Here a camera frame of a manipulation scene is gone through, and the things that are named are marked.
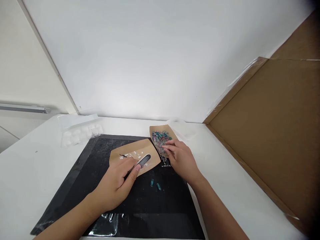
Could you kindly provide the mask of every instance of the black cutting mat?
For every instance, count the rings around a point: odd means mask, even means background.
[[[31,234],[41,233],[96,188],[113,149],[142,139],[146,137],[101,135],[90,139]],[[137,178],[122,204],[101,215],[83,235],[205,239],[187,183],[170,167],[169,159],[160,159],[160,164]]]

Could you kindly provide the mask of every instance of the cardboard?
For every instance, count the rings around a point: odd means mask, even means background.
[[[112,163],[122,159],[123,157],[121,157],[120,154],[128,154],[128,156],[132,156],[133,158],[138,160],[141,160],[146,154],[151,155],[151,158],[149,159],[149,161],[147,161],[147,165],[141,168],[138,176],[144,174],[145,172],[149,171],[150,169],[154,168],[160,163],[160,157],[158,155],[158,152],[156,151],[155,147],[152,145],[149,139],[129,143],[127,145],[112,150],[110,153],[109,164],[111,165]]]
[[[228,104],[228,102],[240,91],[241,88],[252,78],[253,75],[268,61],[267,58],[258,57],[247,71],[239,78],[236,84],[230,89],[230,91],[223,97],[219,104],[212,110],[209,116],[203,121],[205,124],[209,124],[212,119],[219,114],[219,112]]]
[[[149,131],[150,131],[150,137],[151,137],[152,142],[153,142],[152,132],[154,132],[154,131],[158,131],[158,132],[166,131],[172,139],[178,139],[169,125],[150,126]],[[161,154],[158,149],[157,149],[157,151],[161,156],[166,157],[166,158],[169,157],[167,154]]]
[[[317,213],[320,183],[316,23],[312,14],[272,59],[255,68],[249,79],[245,73],[237,83],[240,87],[231,89],[204,122],[306,235]]]
[[[314,11],[277,49],[271,59],[320,59],[319,36],[319,13]]]

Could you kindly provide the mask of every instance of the right hand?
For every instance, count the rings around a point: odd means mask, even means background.
[[[184,180],[190,185],[201,179],[202,174],[199,171],[196,161],[192,155],[190,148],[177,139],[166,142],[162,146],[169,156],[171,166]]]

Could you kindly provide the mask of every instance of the pile of paper clips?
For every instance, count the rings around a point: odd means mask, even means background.
[[[164,149],[161,147],[163,145],[166,145],[166,142],[169,140],[172,140],[172,137],[169,136],[169,133],[166,131],[152,132],[152,140],[156,148],[158,149],[160,154],[167,155]]]

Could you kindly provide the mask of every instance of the white wall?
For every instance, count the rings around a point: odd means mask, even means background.
[[[0,103],[53,109],[52,114],[0,110],[0,152],[54,114],[76,111],[16,0],[0,1],[0,73]]]
[[[304,0],[24,2],[79,110],[189,122],[312,11]]]
[[[76,111],[16,0],[0,1],[0,72],[0,102]]]

